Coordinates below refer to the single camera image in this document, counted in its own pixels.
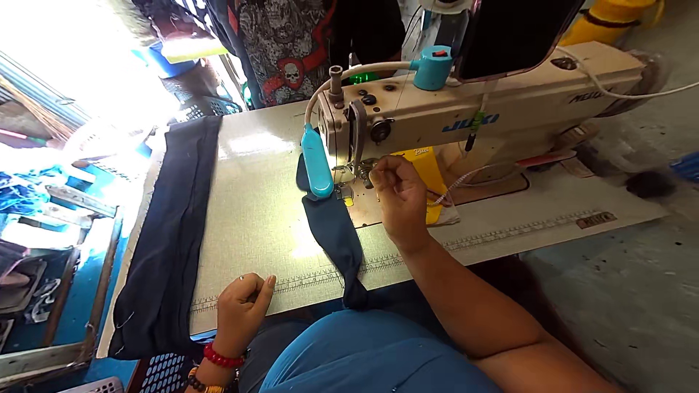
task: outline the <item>woman's left hand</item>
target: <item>woman's left hand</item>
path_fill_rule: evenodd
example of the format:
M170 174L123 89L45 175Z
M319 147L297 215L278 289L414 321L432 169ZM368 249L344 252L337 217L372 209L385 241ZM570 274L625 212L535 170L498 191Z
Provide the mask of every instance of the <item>woman's left hand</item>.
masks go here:
M225 357L239 357L245 352L267 314L276 282L275 276L263 280L248 273L221 292L214 351Z

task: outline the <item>measuring tape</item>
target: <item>measuring tape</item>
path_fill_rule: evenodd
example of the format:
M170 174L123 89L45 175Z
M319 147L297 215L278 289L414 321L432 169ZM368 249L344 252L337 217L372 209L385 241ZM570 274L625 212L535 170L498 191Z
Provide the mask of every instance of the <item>measuring tape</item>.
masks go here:
M482 244L491 243L494 241L511 238L523 234L530 234L544 229L560 227L562 225L577 223L583 229L596 224L602 224L615 220L615 216L611 213L600 212L599 210L582 210L576 213L561 215L550 220L534 221L528 224L518 225L508 229L499 229L497 231L485 232L483 234L467 236L447 241L442 243L442 246L450 252L464 250L466 248L476 247ZM383 255L381 257L368 258L359 269L361 275L373 273L376 271L385 271L403 265L403 258L399 254ZM309 273L281 278L277 280L277 285L274 288L275 294L285 294L295 290L301 290L315 285L327 284L330 282L343 283L343 277L335 267L318 269ZM207 296L200 299L195 299L190 308L190 314L203 313L209 310L216 309L218 296Z

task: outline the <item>fingernail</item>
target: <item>fingernail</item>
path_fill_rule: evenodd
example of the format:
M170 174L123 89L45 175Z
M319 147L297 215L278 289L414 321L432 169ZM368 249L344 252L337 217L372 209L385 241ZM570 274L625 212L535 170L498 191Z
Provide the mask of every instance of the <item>fingernail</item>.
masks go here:
M379 174L379 171L372 170L369 172L369 180L371 180L372 183L380 183L381 182L381 175Z

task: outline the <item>wooden frame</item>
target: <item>wooden frame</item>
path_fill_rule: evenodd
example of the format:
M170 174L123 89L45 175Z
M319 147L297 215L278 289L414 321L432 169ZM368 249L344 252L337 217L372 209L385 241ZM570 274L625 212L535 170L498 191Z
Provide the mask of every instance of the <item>wooden frame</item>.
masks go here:
M85 325L85 339L74 344L52 345L63 306L66 303L73 281L74 266L79 256L79 251L75 251L66 263L61 287L58 289L56 303L47 321L46 332L43 342L41 343L44 348L0 355L0 389L17 383L38 382L39 380L53 378L74 369L86 367L89 365L96 349L95 345L97 335L99 334L99 325L104 311L104 304L106 302L110 276L114 266L117 243L122 232L122 224L124 221L123 209L119 206L106 205L98 199L71 187L49 186L47 189L49 194L53 197L94 211L95 214L91 216L91 218L114 218L112 234L104 257L104 263L102 264L89 321ZM89 228L92 226L92 220L89 226L84 220L72 223L82 228L78 241L82 243Z

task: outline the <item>woman's right hand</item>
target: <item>woman's right hand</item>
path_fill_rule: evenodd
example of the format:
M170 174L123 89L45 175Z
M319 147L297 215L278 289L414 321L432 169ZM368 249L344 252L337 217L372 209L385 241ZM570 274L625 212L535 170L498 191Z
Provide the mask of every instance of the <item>woman's right hand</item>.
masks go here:
M412 162L400 156L381 157L369 173L381 204L381 216L389 238L401 253L425 248L427 232L427 186Z

